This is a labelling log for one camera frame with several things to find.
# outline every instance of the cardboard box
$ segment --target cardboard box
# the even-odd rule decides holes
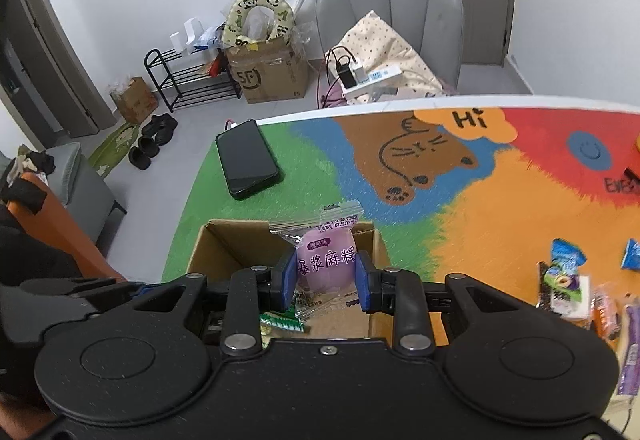
[[[279,37],[226,50],[229,69],[246,101],[302,99],[308,67],[304,55]]]
[[[134,77],[122,93],[110,92],[124,120],[141,124],[158,107],[158,100],[151,93],[142,77]]]
[[[389,256],[379,230],[371,222],[353,228],[358,250],[366,250],[378,268],[389,266]],[[269,232],[269,223],[257,220],[210,220],[200,228],[187,272],[205,274],[209,280],[224,280],[242,268],[275,265],[288,244]],[[333,311],[309,323],[313,338],[384,337],[391,341],[391,317],[367,315],[360,305]]]

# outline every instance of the orange cloth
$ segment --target orange cloth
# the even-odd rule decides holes
[[[38,214],[31,214],[27,208],[17,202],[7,204],[11,214],[28,235],[71,254],[84,277],[115,277],[118,280],[124,280],[109,266],[94,242],[82,232],[48,186],[34,173],[25,172],[21,178],[36,184],[47,193],[47,198]]]

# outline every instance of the black phone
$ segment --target black phone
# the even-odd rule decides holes
[[[282,180],[282,172],[255,120],[216,137],[229,194],[242,200]]]

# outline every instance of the black shoe rack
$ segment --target black shoe rack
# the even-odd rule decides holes
[[[201,52],[195,50],[191,55]],[[228,62],[223,55],[223,66],[217,77],[210,77],[201,73],[202,64],[193,65],[188,68],[171,70],[168,63],[181,59],[183,55],[175,50],[167,50],[161,52],[157,48],[150,50],[145,56],[145,68],[149,73],[151,80],[158,89],[158,93],[164,100],[171,113],[177,108],[184,108],[200,104],[201,102],[209,102],[210,100],[224,99],[225,97],[236,96],[238,99],[241,95],[240,84],[238,84],[231,73],[229,73]],[[154,75],[162,67],[166,73],[166,77],[158,81]],[[164,90],[167,88],[175,89],[177,95],[174,100],[169,102],[166,98]]]

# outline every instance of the blue circle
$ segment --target blue circle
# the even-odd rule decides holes
[[[611,168],[611,154],[596,136],[586,131],[574,131],[566,141],[569,151],[583,165],[594,171]]]

